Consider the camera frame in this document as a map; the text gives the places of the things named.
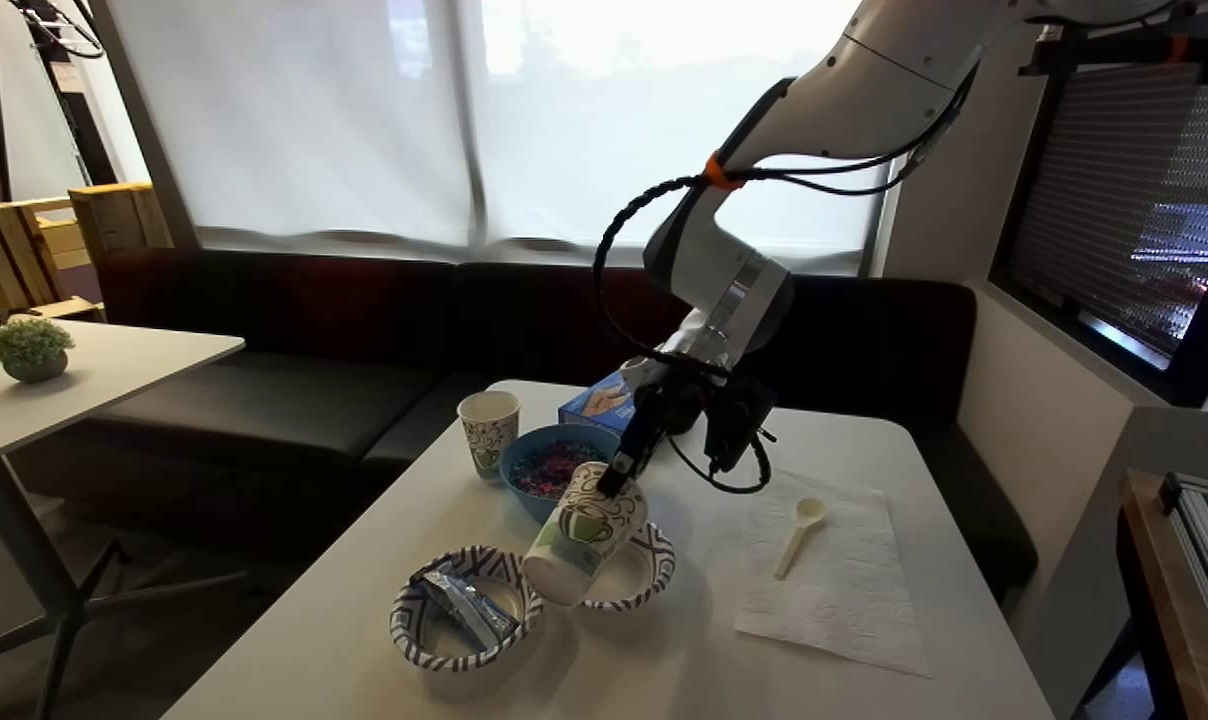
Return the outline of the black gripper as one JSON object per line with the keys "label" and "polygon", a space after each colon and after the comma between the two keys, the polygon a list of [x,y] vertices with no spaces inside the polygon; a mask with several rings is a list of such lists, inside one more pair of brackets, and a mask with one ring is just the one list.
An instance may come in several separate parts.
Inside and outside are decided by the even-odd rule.
{"label": "black gripper", "polygon": [[634,394],[634,403],[636,418],[597,483],[601,497],[622,497],[647,470],[658,446],[689,431],[697,418],[710,420],[710,470],[730,474],[772,411],[772,395],[760,379],[704,374],[689,361],[662,363],[658,375]]}

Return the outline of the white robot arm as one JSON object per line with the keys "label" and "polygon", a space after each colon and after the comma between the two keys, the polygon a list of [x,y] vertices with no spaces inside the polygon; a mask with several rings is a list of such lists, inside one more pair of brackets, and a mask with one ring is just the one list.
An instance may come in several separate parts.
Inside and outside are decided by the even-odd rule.
{"label": "white robot arm", "polygon": [[801,76],[772,81],[702,174],[636,191],[601,231],[605,272],[622,227],[676,191],[647,238],[645,272],[689,306],[680,329],[645,347],[634,383],[636,418],[605,459],[601,491],[626,497],[673,420],[713,418],[710,480],[760,454],[763,394],[742,374],[789,322],[795,282],[716,211],[744,183],[801,183],[850,198],[850,175],[897,163],[897,187],[970,103],[975,69],[1006,11],[1030,26],[1120,29],[1172,0],[861,0],[833,48]]}

